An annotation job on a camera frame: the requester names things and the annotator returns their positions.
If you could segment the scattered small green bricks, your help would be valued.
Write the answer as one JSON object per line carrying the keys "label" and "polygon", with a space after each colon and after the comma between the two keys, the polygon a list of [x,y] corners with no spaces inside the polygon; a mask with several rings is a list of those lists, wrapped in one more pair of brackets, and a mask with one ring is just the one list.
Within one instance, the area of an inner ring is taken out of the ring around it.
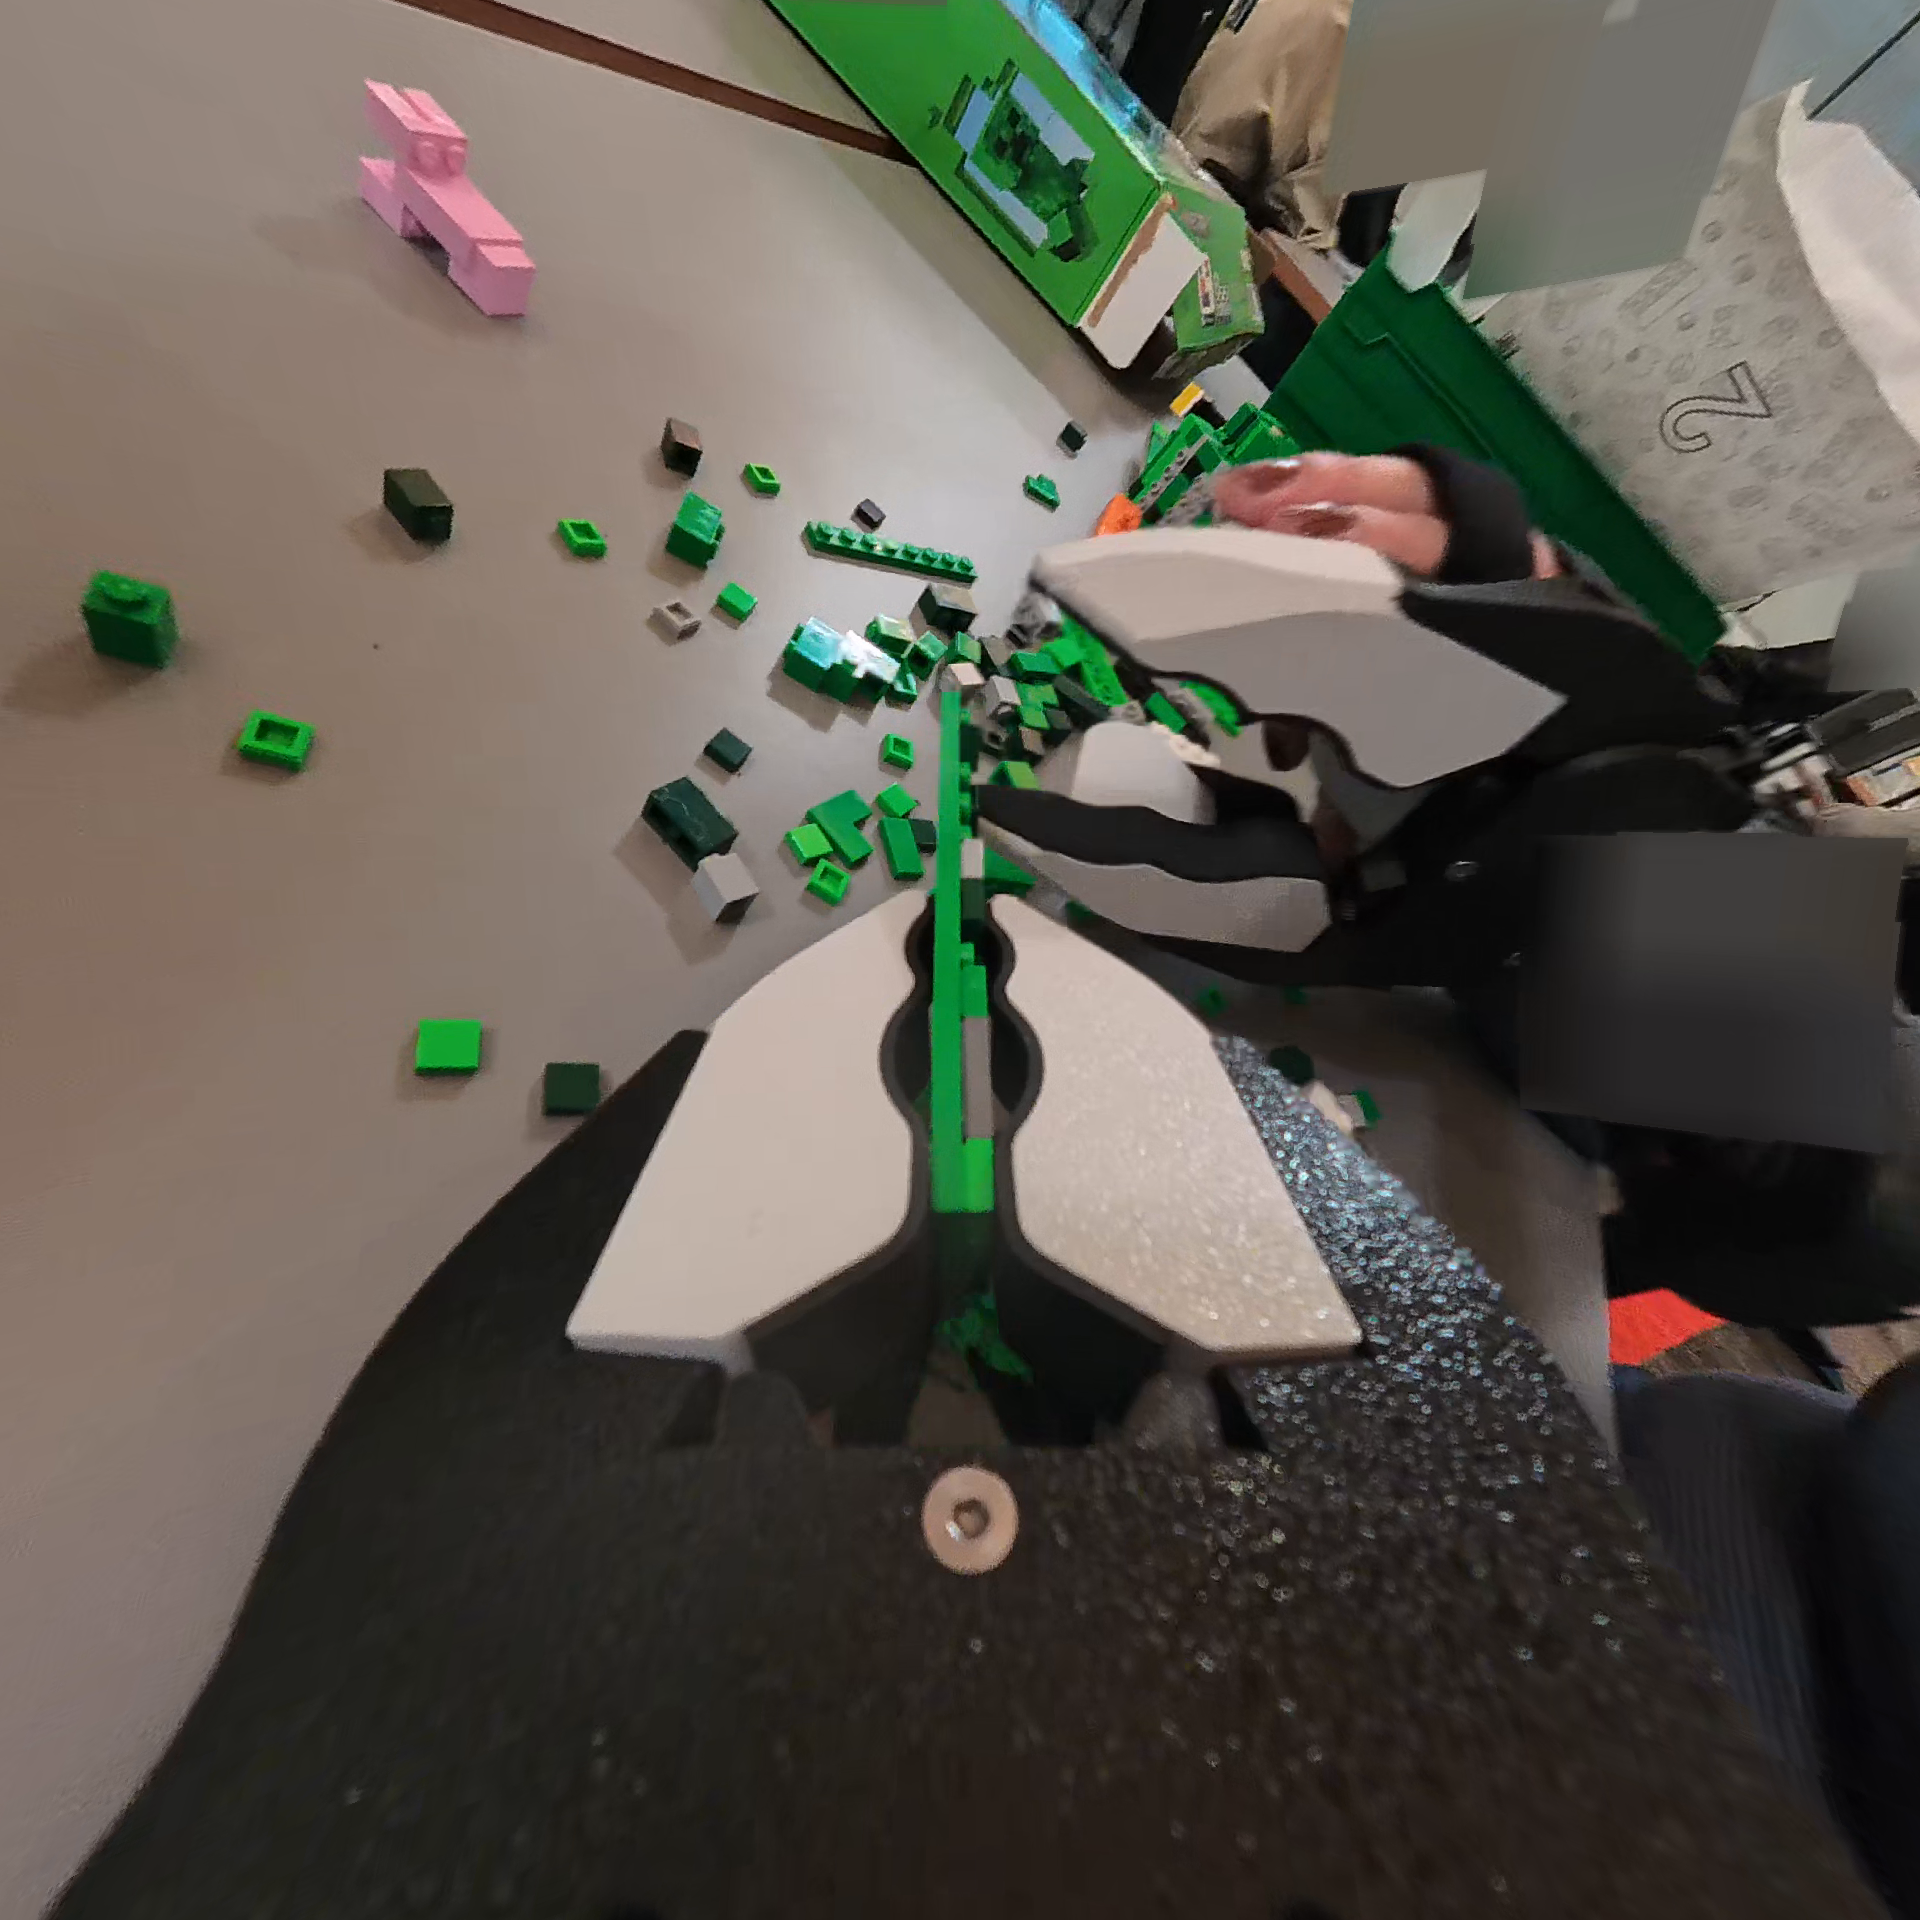
{"label": "scattered small green bricks", "polygon": [[[443,492],[434,492],[431,474],[425,468],[395,468],[387,473],[389,509],[400,507],[404,528],[425,535],[428,544],[438,542],[453,533],[453,507]],[[564,548],[574,558],[598,561],[609,544],[597,523],[583,519],[561,519],[557,533]],[[943,685],[977,689],[983,682],[978,672],[981,648],[971,633],[965,633],[960,615],[969,613],[973,603],[958,613],[940,613],[937,603],[943,594],[955,601],[958,608],[969,603],[960,586],[927,581],[921,608],[924,631],[892,617],[876,617],[863,635],[844,633],[831,622],[808,618],[796,624],[780,653],[780,672],[795,685],[820,695],[823,698],[868,709],[880,696],[899,706],[911,706],[918,698],[921,682],[927,676],[944,676]],[[753,615],[756,599],[729,585],[714,603],[716,613]],[[675,633],[692,635],[701,621],[680,603],[660,605],[654,615]],[[172,592],[160,585],[138,581],[131,575],[100,570],[88,582],[80,603],[80,617],[88,643],[97,656],[118,660],[143,668],[165,668],[172,663],[180,643],[180,626]],[[1073,618],[1062,617],[1064,626],[1059,637],[1042,639],[1034,651],[1016,648],[1016,679],[1012,687],[1015,733],[1012,747],[998,747],[992,752],[1005,763],[994,779],[1005,777],[1015,789],[1034,789],[1039,784],[1033,761],[1050,751],[1070,733],[1070,723],[1107,723],[1121,718],[1121,709],[1130,695],[1122,685],[1118,668],[1105,644],[1084,633]],[[1175,693],[1153,693],[1145,698],[1145,710],[1153,725],[1187,747],[1198,748],[1205,734],[1239,739],[1243,715],[1237,702],[1219,690],[1198,682],[1185,682]],[[1018,731],[1023,725],[1036,725],[1034,739],[1039,747],[1023,747]],[[242,731],[236,734],[235,751],[239,757],[271,767],[282,773],[300,773],[307,769],[316,740],[316,728],[284,715],[254,709],[249,713]],[[880,765],[911,771],[916,761],[916,748],[904,734],[888,733],[880,742]],[[935,846],[933,823],[918,824],[908,820],[913,794],[899,782],[888,787],[879,800],[879,831],[886,846],[886,859],[892,863],[896,879],[916,879],[923,873],[923,849]],[[846,814],[850,823],[846,832],[825,829],[827,814],[817,808],[808,816],[810,824],[795,829],[785,842],[795,859],[808,873],[808,890],[820,900],[841,900],[846,893],[850,873],[866,856],[868,849],[861,839],[858,823],[868,819],[868,811]],[[470,1076],[478,1073],[485,1052],[485,1029],[480,1020],[468,1019],[428,1019],[420,1020],[415,1040],[412,1071],[417,1076]],[[1352,1097],[1332,1097],[1332,1092],[1312,1079],[1312,1059],[1298,1049],[1281,1049],[1270,1062],[1290,1076],[1311,1094],[1328,1094],[1332,1121],[1344,1131],[1371,1129],[1378,1123],[1380,1111],[1374,1097],[1365,1088]],[[595,1111],[601,1102],[601,1068],[593,1065],[554,1065],[545,1073],[547,1092],[543,1094],[543,1113],[549,1117],[581,1117]]]}

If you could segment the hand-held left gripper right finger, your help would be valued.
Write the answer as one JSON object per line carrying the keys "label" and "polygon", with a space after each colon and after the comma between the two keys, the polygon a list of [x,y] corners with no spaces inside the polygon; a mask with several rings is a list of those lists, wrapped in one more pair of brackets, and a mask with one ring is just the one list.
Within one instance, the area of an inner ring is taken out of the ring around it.
{"label": "hand-held left gripper right finger", "polygon": [[1212,1029],[1015,899],[988,902],[996,1330],[1021,1441],[1090,1445],[1141,1399],[1221,1423],[1224,1375],[1344,1365],[1367,1336]]}

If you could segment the long green brick plate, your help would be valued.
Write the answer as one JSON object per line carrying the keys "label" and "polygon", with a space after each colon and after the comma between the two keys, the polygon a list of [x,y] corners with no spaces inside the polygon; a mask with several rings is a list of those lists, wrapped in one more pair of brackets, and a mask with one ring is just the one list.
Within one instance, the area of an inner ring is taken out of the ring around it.
{"label": "long green brick plate", "polygon": [[960,588],[973,588],[978,582],[978,566],[971,556],[924,542],[896,540],[818,519],[802,524],[801,539],[808,555],[818,561],[886,569]]}

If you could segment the green mosaic tile panel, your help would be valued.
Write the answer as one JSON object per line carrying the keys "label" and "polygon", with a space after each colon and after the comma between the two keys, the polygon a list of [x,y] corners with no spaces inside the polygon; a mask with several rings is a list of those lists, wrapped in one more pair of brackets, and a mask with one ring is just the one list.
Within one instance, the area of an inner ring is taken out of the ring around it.
{"label": "green mosaic tile panel", "polygon": [[944,1219],[996,1208],[992,1016],[988,973],[975,949],[986,897],[985,851],[973,832],[973,758],[963,695],[938,698],[929,1037],[931,1206]]}

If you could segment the dark green long brick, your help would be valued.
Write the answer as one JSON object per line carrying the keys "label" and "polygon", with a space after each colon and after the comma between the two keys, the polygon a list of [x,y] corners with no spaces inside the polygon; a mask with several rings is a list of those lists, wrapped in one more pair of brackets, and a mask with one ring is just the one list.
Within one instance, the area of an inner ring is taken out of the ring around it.
{"label": "dark green long brick", "polygon": [[645,799],[641,820],[690,873],[711,859],[730,855],[740,832],[692,777],[654,787]]}

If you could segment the person's right hand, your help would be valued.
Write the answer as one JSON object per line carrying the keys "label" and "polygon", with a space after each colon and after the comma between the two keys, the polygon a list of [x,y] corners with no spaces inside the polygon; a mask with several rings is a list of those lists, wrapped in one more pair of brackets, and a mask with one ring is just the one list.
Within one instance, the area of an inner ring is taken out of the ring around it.
{"label": "person's right hand", "polygon": [[1504,473],[1436,444],[1369,456],[1316,451],[1226,468],[1214,480],[1212,519],[1358,546],[1411,577],[1453,586],[1570,573]]}

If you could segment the built green brick structure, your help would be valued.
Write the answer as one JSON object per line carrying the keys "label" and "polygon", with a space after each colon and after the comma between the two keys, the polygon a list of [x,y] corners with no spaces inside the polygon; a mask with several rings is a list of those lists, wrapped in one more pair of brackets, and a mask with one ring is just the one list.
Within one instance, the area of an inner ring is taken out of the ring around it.
{"label": "built green brick structure", "polygon": [[1263,402],[1246,400],[1224,414],[1200,399],[1172,424],[1153,429],[1126,496],[1141,527],[1212,524],[1221,473],[1286,463],[1300,452]]}

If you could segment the orange red object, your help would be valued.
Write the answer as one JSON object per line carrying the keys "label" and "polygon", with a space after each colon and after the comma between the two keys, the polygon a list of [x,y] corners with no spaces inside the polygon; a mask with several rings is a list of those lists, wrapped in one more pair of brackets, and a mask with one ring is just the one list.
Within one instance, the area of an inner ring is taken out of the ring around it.
{"label": "orange red object", "polygon": [[1606,1358],[1614,1369],[1638,1370],[1688,1342],[1729,1328],[1672,1290],[1645,1290],[1606,1303]]}

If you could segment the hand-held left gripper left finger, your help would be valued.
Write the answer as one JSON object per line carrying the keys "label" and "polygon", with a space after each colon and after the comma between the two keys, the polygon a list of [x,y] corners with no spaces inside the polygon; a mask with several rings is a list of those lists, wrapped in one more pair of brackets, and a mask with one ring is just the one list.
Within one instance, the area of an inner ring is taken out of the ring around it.
{"label": "hand-held left gripper left finger", "polygon": [[714,1020],[566,1322],[574,1348],[786,1381],[841,1445],[902,1441],[940,1284],[902,893]]}

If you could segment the grey desk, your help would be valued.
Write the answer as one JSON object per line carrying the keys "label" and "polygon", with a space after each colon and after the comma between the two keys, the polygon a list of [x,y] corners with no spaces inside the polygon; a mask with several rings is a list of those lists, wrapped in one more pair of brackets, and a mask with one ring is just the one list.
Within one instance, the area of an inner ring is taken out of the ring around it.
{"label": "grey desk", "polygon": [[[902,599],[804,520],[875,500],[1001,621],[1145,420],[921,172],[765,108],[404,4],[7,4],[3,80],[3,1851],[38,1917],[361,1363],[566,1138],[543,1068],[618,1082],[828,928],[783,837],[879,736],[779,655]],[[523,318],[365,204],[369,80],[464,131]],[[100,570],[170,591],[167,666],[94,653]],[[300,773],[236,752],[256,709],[315,728]],[[737,924],[643,820],[684,777]],[[428,1019],[480,1068],[417,1075]]]}

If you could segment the pink brick pig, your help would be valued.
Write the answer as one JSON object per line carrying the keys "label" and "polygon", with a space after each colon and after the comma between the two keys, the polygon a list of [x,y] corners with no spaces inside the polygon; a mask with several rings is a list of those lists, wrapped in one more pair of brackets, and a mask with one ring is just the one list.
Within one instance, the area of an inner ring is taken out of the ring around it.
{"label": "pink brick pig", "polygon": [[363,204],[407,243],[434,243],[451,285],[491,321],[528,314],[536,262],[519,228],[468,175],[468,134],[420,89],[365,85],[383,155],[363,156]]}

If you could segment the green brick set box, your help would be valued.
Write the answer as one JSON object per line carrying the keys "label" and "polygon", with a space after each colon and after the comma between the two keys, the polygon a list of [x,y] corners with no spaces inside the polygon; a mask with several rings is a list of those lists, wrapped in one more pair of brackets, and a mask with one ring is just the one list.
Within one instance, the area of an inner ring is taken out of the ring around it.
{"label": "green brick set box", "polygon": [[1263,334],[1243,208],[1062,7],[772,13],[1111,371],[1182,382]]}

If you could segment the printed white paper bag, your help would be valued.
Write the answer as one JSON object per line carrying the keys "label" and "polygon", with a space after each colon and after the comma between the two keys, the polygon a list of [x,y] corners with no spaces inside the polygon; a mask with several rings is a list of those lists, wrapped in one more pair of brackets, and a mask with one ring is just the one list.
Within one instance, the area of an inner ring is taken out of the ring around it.
{"label": "printed white paper bag", "polygon": [[1919,539],[1919,201],[1806,83],[1745,108],[1682,256],[1482,324],[1723,607]]}

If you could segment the green storage bin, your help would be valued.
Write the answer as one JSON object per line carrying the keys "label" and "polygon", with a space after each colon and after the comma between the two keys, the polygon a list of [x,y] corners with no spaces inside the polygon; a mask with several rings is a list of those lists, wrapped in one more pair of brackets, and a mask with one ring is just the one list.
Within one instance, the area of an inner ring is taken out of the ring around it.
{"label": "green storage bin", "polygon": [[1501,468],[1537,527],[1596,564],[1688,660],[1723,640],[1723,613],[1690,566],[1441,285],[1406,288],[1376,258],[1312,330],[1265,410],[1304,451],[1435,444]]}

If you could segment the person's blue trousers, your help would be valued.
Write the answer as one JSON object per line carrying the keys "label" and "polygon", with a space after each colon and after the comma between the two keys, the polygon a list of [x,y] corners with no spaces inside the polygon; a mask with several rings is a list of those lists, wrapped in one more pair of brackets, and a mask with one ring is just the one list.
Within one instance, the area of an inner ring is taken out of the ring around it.
{"label": "person's blue trousers", "polygon": [[1919,1914],[1919,1358],[1865,1395],[1612,1373],[1629,1484],[1712,1657],[1892,1917]]}

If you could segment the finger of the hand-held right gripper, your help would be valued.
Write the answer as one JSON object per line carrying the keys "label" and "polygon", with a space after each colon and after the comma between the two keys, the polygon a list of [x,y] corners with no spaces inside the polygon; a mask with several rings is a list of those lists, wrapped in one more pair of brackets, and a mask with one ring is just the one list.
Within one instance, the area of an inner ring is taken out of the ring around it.
{"label": "finger of the hand-held right gripper", "polygon": [[973,802],[992,853],[1145,939],[1290,954],[1334,928],[1322,846],[1281,787],[983,782]]}
{"label": "finger of the hand-held right gripper", "polygon": [[1569,705],[1498,656],[1501,618],[1522,613],[1504,588],[1436,586],[1363,546],[1122,535],[1045,548],[1028,582],[1141,671],[1315,727],[1384,789],[1507,757]]}

